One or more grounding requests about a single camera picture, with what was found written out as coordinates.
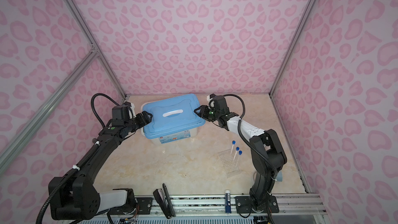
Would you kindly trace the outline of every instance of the beige tabletop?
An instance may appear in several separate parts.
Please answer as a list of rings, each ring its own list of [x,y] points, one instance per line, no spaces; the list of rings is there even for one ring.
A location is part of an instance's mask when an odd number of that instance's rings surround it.
[[[287,157],[282,169],[283,181],[276,182],[272,193],[305,193],[282,128],[268,95],[240,95],[245,102],[244,120],[264,130],[274,129]],[[141,105],[172,96],[131,96],[135,112]],[[207,104],[205,95],[198,95]],[[226,97],[231,112],[241,114],[238,99]],[[227,178],[218,153],[231,149],[232,140],[243,152],[239,161],[241,173]],[[98,192],[132,188],[135,195],[152,195],[165,183],[171,195],[248,194],[253,185],[255,168],[250,148],[240,137],[210,122],[198,128],[196,137],[154,145],[137,131],[109,156],[99,171],[94,187]]]

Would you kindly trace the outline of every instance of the plastic storage container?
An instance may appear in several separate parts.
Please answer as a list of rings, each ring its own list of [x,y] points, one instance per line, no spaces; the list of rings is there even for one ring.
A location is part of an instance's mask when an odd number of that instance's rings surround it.
[[[152,122],[141,129],[141,133],[154,144],[164,144],[194,137],[197,128],[205,120],[193,110],[200,106],[194,94],[187,94],[142,105],[142,110],[153,115]]]

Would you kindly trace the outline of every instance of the heart pattern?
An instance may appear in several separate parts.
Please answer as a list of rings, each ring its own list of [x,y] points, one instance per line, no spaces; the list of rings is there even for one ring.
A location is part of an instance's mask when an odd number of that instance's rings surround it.
[[[89,49],[62,0],[1,0],[0,154]]]
[[[101,130],[90,107],[97,92],[122,100],[102,65],[94,60],[1,177],[0,222],[34,223],[48,197],[49,181],[63,176],[92,146],[91,138]],[[97,97],[94,104],[105,122],[112,117],[113,103],[108,99]],[[49,211],[43,223],[56,223]]]
[[[396,2],[319,0],[274,97],[332,223],[398,222]]]
[[[76,0],[128,94],[268,93],[307,1]]]

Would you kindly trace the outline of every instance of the cable tie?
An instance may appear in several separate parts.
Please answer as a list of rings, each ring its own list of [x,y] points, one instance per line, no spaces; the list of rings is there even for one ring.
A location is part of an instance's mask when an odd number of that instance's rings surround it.
[[[72,166],[72,169],[77,169],[77,171],[80,171],[80,168],[77,167],[76,165],[73,165],[73,166]]]

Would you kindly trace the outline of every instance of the lid handle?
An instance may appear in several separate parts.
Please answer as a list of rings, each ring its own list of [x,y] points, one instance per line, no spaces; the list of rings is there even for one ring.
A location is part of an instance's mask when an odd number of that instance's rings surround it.
[[[180,109],[180,110],[174,110],[174,111],[170,111],[170,112],[165,112],[165,113],[163,114],[163,117],[168,117],[168,116],[170,116],[170,115],[178,114],[178,113],[182,113],[182,112],[184,112],[184,110],[182,110],[182,109]]]

